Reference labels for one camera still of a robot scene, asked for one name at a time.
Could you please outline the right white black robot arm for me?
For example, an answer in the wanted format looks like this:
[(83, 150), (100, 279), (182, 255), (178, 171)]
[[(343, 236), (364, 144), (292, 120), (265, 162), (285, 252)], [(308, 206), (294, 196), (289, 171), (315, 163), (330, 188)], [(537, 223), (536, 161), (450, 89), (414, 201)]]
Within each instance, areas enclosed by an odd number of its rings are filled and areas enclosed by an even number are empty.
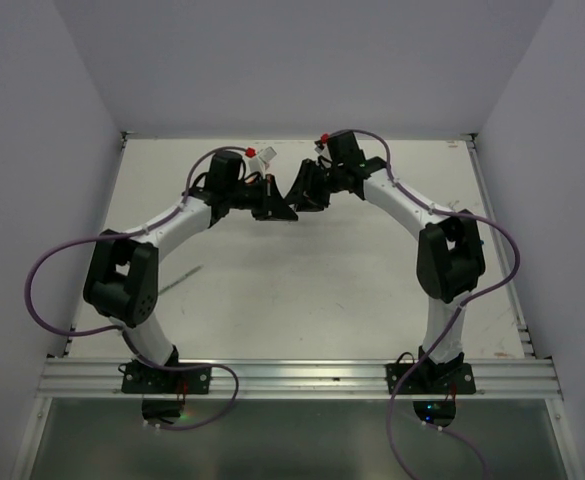
[(440, 392), (453, 380), (450, 362), (461, 358), (464, 306), (486, 265), (476, 220), (443, 215), (441, 206), (388, 173), (388, 162), (368, 157), (352, 130), (325, 134), (315, 142), (317, 158), (301, 163), (285, 201), (297, 212), (316, 212), (331, 196), (348, 192), (387, 213), (417, 242), (416, 276), (428, 297), (426, 334), (420, 354), (429, 361), (417, 369), (423, 389)]

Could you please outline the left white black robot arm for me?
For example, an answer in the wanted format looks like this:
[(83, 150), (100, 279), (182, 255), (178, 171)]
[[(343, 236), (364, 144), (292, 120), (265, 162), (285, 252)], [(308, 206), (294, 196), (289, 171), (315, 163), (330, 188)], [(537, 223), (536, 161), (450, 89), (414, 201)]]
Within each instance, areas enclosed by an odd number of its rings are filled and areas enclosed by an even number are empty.
[(126, 232), (104, 231), (96, 241), (83, 298), (121, 332), (128, 348), (147, 365), (144, 379), (157, 392), (180, 379), (178, 351), (154, 313), (159, 266), (192, 236), (212, 228), (232, 210), (247, 210), (257, 221), (293, 222), (269, 173), (276, 152), (226, 146), (204, 154), (209, 167), (189, 174), (180, 199), (149, 222)]

